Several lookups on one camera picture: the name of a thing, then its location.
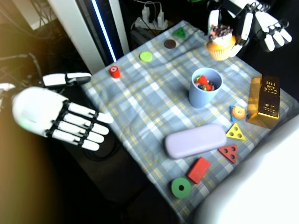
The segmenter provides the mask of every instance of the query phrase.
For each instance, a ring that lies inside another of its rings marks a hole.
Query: blue cup
[[[210,82],[213,82],[215,90],[204,91],[195,85],[196,78],[202,75],[206,76]],[[191,105],[195,108],[201,108],[205,106],[208,102],[211,101],[211,99],[214,98],[214,96],[216,96],[216,94],[218,93],[219,89],[222,86],[222,83],[223,80],[221,74],[217,72],[215,69],[211,69],[211,68],[197,69],[192,74],[191,77],[191,86],[189,90],[189,100]]]

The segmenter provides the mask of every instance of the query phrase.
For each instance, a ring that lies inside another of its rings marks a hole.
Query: robotic hand
[[[288,22],[278,21],[267,13],[270,6],[256,0],[215,0],[221,1],[221,7],[235,18],[238,17],[238,25],[235,29],[236,45],[233,47],[230,57],[242,49],[249,41],[252,22],[256,37],[261,43],[262,49],[266,52],[273,51],[275,48],[284,46],[292,41],[291,35],[285,30]],[[221,10],[212,10],[208,19],[208,30],[218,26],[221,21]]]
[[[45,87],[57,88],[89,82],[89,73],[50,74],[43,77]],[[4,85],[6,89],[14,86]],[[98,122],[112,123],[108,114],[72,103],[68,98],[45,88],[29,87],[13,96],[13,117],[22,128],[82,148],[96,151],[109,129]]]

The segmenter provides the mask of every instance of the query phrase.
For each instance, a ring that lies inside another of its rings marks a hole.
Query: blue light strip
[[[114,52],[113,52],[111,43],[110,43],[110,41],[109,41],[109,37],[108,37],[107,31],[106,31],[106,29],[105,29],[105,26],[104,26],[102,17],[101,17],[101,15],[100,15],[100,11],[99,11],[97,2],[96,2],[95,0],[92,0],[92,4],[93,4],[93,8],[94,8],[94,10],[95,10],[95,13],[96,13],[96,15],[97,15],[97,17],[98,17],[100,26],[101,26],[101,28],[102,28],[102,31],[103,31],[104,37],[105,37],[105,39],[106,39],[107,45],[108,45],[108,47],[109,47],[109,50],[110,50],[111,56],[112,56],[112,58],[113,58],[113,61],[116,62],[116,58],[115,58],[115,55],[114,55]]]

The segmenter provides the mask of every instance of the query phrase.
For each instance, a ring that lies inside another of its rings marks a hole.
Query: table
[[[186,38],[171,34],[183,27]],[[164,41],[174,39],[176,48],[167,49]],[[182,21],[129,54],[114,65],[121,71],[119,79],[111,78],[108,69],[93,75],[83,86],[85,94],[96,108],[114,117],[112,130],[143,172],[157,187],[182,220],[186,220],[197,205],[240,163],[269,133],[269,129],[238,121],[246,140],[228,140],[238,144],[237,163],[231,164],[217,149],[183,159],[167,157],[164,139],[171,133],[216,123],[227,131],[230,121],[229,106],[247,108],[249,84],[259,72],[237,57],[217,62],[205,50],[204,33]],[[143,51],[151,51],[149,63],[139,59]],[[223,75],[223,88],[204,108],[191,107],[188,89],[192,73],[210,67]],[[280,96],[281,122],[297,112],[298,102],[286,92]],[[192,184],[192,192],[185,199],[171,193],[173,179],[185,176],[197,158],[203,156],[212,165],[199,184]]]

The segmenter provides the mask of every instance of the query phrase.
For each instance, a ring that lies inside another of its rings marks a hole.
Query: red fruit
[[[197,83],[199,83],[201,85],[208,85],[208,81],[207,81],[207,78],[205,76],[200,76]]]
[[[210,84],[206,85],[206,90],[207,91],[212,91],[212,89],[213,89],[212,85],[210,85]]]

